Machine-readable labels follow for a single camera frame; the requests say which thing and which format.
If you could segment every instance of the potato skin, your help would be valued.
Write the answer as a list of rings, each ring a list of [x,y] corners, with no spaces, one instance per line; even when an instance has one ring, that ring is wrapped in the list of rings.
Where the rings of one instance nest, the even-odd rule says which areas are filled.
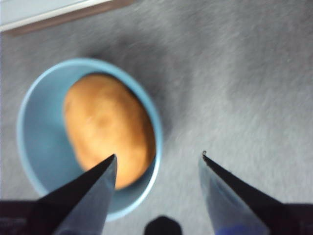
[[[140,101],[119,80],[89,74],[68,90],[64,120],[76,159],[89,170],[112,154],[117,156],[115,188],[136,181],[155,153],[155,136]]]

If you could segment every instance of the blue object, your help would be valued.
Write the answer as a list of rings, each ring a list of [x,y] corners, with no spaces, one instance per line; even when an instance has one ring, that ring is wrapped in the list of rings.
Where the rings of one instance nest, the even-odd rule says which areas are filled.
[[[162,153],[157,110],[130,75],[112,64],[90,58],[74,58],[49,68],[33,83],[22,102],[17,141],[23,168],[40,195],[83,174],[67,139],[62,109],[68,89],[92,72],[111,74],[137,96],[151,119],[156,139],[156,156],[145,174],[129,187],[115,191],[107,216],[110,221],[130,213],[145,199],[156,180]]]

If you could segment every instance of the black object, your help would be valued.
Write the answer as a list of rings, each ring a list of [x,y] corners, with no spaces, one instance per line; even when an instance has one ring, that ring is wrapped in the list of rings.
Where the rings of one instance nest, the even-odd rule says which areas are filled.
[[[145,228],[144,235],[181,235],[181,228],[178,222],[160,216],[151,221]]]
[[[116,156],[37,201],[1,201],[0,235],[99,235],[114,193]]]
[[[313,235],[313,205],[283,204],[226,171],[205,152],[199,168],[217,235]]]

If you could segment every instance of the bowl rim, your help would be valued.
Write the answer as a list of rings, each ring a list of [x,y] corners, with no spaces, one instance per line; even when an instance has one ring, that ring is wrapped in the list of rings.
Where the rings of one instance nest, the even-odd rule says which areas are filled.
[[[143,104],[145,107],[148,116],[151,120],[154,134],[155,134],[155,139],[156,139],[156,156],[155,156],[155,165],[153,169],[153,173],[150,177],[150,180],[148,182],[148,185],[144,189],[144,191],[141,193],[141,195],[133,201],[130,205],[127,207],[120,209],[116,212],[109,212],[107,214],[107,219],[106,221],[112,221],[119,219],[131,211],[133,211],[136,207],[139,206],[139,204],[147,197],[148,193],[150,192],[153,184],[156,181],[156,177],[159,171],[160,167],[160,161],[161,161],[161,156],[162,156],[162,145],[163,145],[163,133],[162,133],[162,124],[160,121],[160,117],[158,114],[158,111],[152,102],[150,96],[148,93],[144,90],[144,88],[135,80],[133,77],[131,77],[128,73],[123,71],[122,69],[118,68],[117,66],[108,63],[103,60],[99,59],[93,59],[93,58],[87,58],[87,57],[78,57],[78,58],[72,58],[68,59],[65,61],[62,61],[46,71],[44,71],[30,86],[28,89],[26,95],[24,96],[22,100],[22,104],[20,106],[20,110],[18,113],[18,118],[17,118],[17,125],[16,125],[16,134],[17,134],[17,146],[18,146],[18,153],[20,157],[20,161],[22,163],[22,167],[24,169],[24,172],[28,176],[29,181],[31,182],[32,186],[34,189],[37,191],[37,193],[40,196],[44,196],[48,194],[48,190],[43,186],[43,184],[40,182],[40,180],[37,178],[30,162],[28,159],[28,155],[26,152],[26,147],[25,147],[25,141],[24,141],[24,131],[23,131],[23,121],[25,118],[25,111],[28,105],[28,102],[30,100],[30,97],[34,90],[36,89],[37,85],[50,73],[54,72],[55,70],[58,70],[60,68],[64,68],[67,66],[71,65],[90,65],[92,67],[98,67],[100,70],[105,70],[106,73],[113,75],[116,77],[118,80],[123,82],[124,85],[126,85],[128,88],[130,88],[134,94],[137,96],[137,98],[140,100],[140,102]],[[129,84],[125,84],[125,82],[128,81],[131,83],[131,87]]]

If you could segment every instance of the gray carpet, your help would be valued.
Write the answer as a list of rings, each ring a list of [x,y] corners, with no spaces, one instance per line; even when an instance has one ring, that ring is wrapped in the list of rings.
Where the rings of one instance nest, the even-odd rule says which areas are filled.
[[[313,203],[313,1],[139,0],[26,35],[1,37],[1,196],[38,195],[15,124],[32,82],[77,56],[101,58],[153,97],[165,143],[156,183],[105,234],[142,234],[159,215],[213,234],[198,179],[208,155],[283,202]]]

